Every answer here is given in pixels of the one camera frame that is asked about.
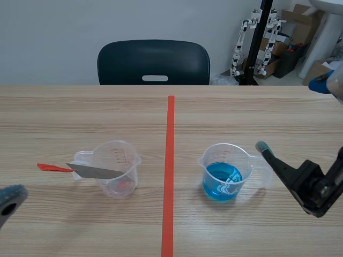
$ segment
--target cup handle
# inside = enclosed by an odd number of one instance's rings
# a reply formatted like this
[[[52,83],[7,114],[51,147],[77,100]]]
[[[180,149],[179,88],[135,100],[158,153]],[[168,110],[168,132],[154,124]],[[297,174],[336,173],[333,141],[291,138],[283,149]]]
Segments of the cup handle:
[[[92,163],[93,152],[77,152],[74,155],[74,161],[71,164],[77,165],[90,165]],[[81,180],[82,177],[79,176],[76,172],[72,172],[74,180]]]
[[[262,174],[262,187],[269,187],[272,182],[273,169],[268,165],[268,163],[263,159],[263,157],[254,157],[251,156],[249,160],[250,165],[252,166],[252,172],[254,170],[263,171]]]

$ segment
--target black chair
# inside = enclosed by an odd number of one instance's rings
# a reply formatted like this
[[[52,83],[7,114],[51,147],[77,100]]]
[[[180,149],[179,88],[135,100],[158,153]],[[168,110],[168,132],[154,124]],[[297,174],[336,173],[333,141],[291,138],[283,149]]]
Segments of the black chair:
[[[120,41],[101,49],[98,75],[101,85],[208,85],[210,58],[202,46],[190,42]],[[149,75],[168,80],[143,80]]]

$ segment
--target plastic measuring cup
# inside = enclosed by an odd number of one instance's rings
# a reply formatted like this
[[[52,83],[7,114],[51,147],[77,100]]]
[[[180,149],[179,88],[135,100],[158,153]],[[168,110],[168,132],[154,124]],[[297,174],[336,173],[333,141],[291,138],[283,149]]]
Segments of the plastic measuring cup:
[[[251,156],[229,143],[209,147],[198,163],[204,169],[205,192],[220,201],[235,198],[254,170],[263,170],[263,187],[270,184],[273,174],[263,157]]]
[[[103,191],[113,198],[131,194],[138,184],[137,166],[141,158],[135,148],[125,141],[107,142],[92,152],[77,152],[71,163],[122,172],[122,175],[112,179],[96,179]],[[73,176],[74,179],[82,179],[75,172]]]

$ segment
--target white plastic bag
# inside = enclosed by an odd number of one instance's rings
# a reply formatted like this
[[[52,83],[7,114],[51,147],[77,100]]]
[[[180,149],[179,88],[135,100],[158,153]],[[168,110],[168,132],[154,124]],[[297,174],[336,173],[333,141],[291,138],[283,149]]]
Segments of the white plastic bag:
[[[238,86],[239,83],[234,77],[218,75],[210,80],[210,85],[213,86]]]

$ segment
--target blue object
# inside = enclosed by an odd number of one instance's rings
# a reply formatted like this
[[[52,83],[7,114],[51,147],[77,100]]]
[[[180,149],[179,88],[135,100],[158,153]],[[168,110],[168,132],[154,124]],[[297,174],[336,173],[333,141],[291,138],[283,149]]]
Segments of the blue object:
[[[309,89],[321,94],[331,94],[331,92],[326,87],[326,82],[333,72],[334,71],[330,71],[318,78],[312,79],[309,84]]]
[[[213,199],[227,201],[235,198],[243,186],[243,183],[236,183],[243,180],[241,173],[236,167],[224,162],[212,163],[207,167],[208,172],[220,180],[213,179],[211,176],[203,178],[205,192]]]
[[[100,51],[98,75],[101,85],[208,85],[210,58],[202,46],[190,42],[120,41]],[[168,80],[143,80],[147,75]]]

